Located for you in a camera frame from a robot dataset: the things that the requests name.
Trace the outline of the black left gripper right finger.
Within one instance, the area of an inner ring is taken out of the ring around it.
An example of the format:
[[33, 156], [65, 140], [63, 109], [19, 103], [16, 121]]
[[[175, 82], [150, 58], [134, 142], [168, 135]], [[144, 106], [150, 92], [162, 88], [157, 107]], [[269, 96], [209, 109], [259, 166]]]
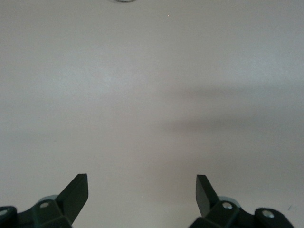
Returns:
[[281, 212], [258, 208], [250, 214], [231, 198], [219, 197], [207, 176], [196, 177], [196, 202], [201, 213], [191, 228], [293, 228]]

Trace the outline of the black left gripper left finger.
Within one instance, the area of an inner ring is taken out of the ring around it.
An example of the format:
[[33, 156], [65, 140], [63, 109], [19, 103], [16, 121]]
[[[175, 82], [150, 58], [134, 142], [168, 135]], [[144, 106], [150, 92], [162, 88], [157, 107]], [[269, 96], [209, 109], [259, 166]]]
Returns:
[[87, 174], [78, 174], [59, 195], [40, 199], [18, 213], [14, 206], [0, 208], [2, 228], [71, 228], [88, 200]]

